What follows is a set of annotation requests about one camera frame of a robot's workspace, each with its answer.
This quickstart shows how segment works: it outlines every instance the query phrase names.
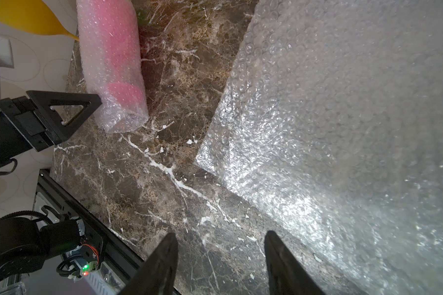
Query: bubble-wrapped box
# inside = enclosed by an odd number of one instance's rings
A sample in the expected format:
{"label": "bubble-wrapped box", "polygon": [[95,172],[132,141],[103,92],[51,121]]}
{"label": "bubble-wrapped box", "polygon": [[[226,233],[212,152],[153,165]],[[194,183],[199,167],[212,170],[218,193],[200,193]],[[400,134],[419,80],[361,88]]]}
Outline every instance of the bubble-wrapped box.
{"label": "bubble-wrapped box", "polygon": [[370,294],[443,294],[443,1],[260,0],[196,162]]}

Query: bubble wrap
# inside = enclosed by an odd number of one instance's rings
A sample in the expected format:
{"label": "bubble wrap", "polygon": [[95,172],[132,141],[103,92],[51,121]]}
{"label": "bubble wrap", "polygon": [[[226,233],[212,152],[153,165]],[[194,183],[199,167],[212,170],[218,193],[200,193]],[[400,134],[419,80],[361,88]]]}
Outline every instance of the bubble wrap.
{"label": "bubble wrap", "polygon": [[77,0],[80,53],[87,91],[102,105],[98,126],[129,132],[148,120],[138,24],[129,0]]}
{"label": "bubble wrap", "polygon": [[443,1],[260,0],[196,162],[370,294],[443,294]]}

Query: black mounting bracket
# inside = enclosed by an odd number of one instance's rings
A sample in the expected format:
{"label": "black mounting bracket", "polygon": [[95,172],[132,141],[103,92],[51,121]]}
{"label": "black mounting bracket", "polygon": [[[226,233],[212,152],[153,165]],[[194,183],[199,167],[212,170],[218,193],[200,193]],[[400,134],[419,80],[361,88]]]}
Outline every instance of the black mounting bracket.
{"label": "black mounting bracket", "polygon": [[[0,167],[10,158],[34,148],[41,151],[74,134],[101,105],[96,94],[27,91],[26,96],[0,100]],[[68,123],[52,106],[80,105],[83,109]]]}
{"label": "black mounting bracket", "polygon": [[[96,94],[27,91],[26,96],[0,100],[0,110],[37,151],[58,145],[74,134],[101,105]],[[67,124],[52,106],[81,105],[83,109]]]}

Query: brown marble countertop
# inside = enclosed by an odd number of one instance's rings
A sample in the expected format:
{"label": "brown marble countertop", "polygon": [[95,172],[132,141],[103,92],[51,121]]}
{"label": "brown marble countertop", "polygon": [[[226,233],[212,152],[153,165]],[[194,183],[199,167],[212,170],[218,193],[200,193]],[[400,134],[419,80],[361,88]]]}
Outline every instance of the brown marble countertop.
{"label": "brown marble countertop", "polygon": [[[193,164],[256,0],[133,1],[142,22],[150,119],[106,134],[90,118],[54,149],[51,176],[143,259],[169,232],[182,294],[268,294],[264,235],[275,230],[331,294],[361,294],[268,216]],[[67,92],[85,92],[78,43]]]}

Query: black triangular bracket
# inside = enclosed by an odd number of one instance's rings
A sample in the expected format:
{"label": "black triangular bracket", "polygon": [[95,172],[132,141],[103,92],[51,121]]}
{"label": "black triangular bracket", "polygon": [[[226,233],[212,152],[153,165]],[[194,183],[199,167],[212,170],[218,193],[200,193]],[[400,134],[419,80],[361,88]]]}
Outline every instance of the black triangular bracket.
{"label": "black triangular bracket", "polygon": [[[101,105],[100,97],[96,94],[37,90],[27,91],[26,94],[28,94],[38,110],[38,112],[35,111],[36,116],[48,131],[52,130],[59,138],[52,138],[55,145],[69,139]],[[81,105],[83,109],[67,124],[63,125],[61,116],[51,109],[51,106],[72,105]]]}

